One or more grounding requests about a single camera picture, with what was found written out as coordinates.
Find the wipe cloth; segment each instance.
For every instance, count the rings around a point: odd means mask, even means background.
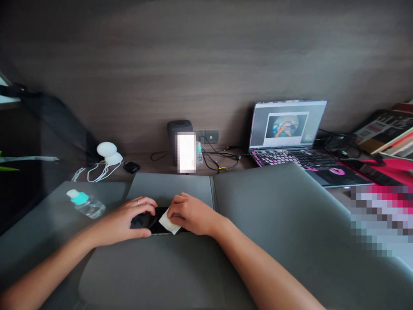
[[[169,230],[171,233],[175,235],[181,227],[171,223],[171,221],[168,218],[168,210],[166,210],[165,213],[161,216],[159,222],[162,224],[163,227],[165,227],[167,230]]]

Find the plastic bottle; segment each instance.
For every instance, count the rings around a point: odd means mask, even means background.
[[[71,189],[66,193],[74,203],[74,208],[91,219],[96,219],[103,214],[106,207],[103,203],[97,200],[93,195],[86,195],[83,192],[78,192]]]
[[[201,166],[202,163],[203,163],[202,147],[201,147],[201,142],[198,141],[198,166]]]

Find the laptop screen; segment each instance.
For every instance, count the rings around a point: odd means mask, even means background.
[[[327,101],[257,102],[250,149],[311,147]]]

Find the book cover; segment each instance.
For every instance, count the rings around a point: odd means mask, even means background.
[[[366,152],[375,154],[413,132],[413,114],[377,110],[354,131],[356,143]]]
[[[409,146],[408,148],[406,148],[405,150],[398,152],[398,153],[396,154],[396,156],[405,157],[405,158],[410,158],[410,156],[412,155],[412,153],[413,153],[413,145],[410,145],[410,146]]]
[[[405,103],[405,102],[396,103],[392,107],[392,110],[398,110],[398,111],[402,111],[402,112],[413,113],[413,104],[412,103]]]
[[[404,135],[402,138],[392,143],[385,150],[383,150],[382,153],[387,155],[395,155],[396,153],[407,149],[411,145],[413,145],[413,132]]]

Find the wall socket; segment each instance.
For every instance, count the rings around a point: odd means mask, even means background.
[[[205,144],[205,131],[204,130],[197,130],[197,135],[198,135],[198,141],[201,142],[201,144]]]
[[[197,135],[201,144],[208,144],[204,136],[211,144],[217,144],[219,141],[219,130],[197,130]]]
[[[205,137],[208,139],[209,143],[217,144],[219,141],[219,130],[206,130]]]

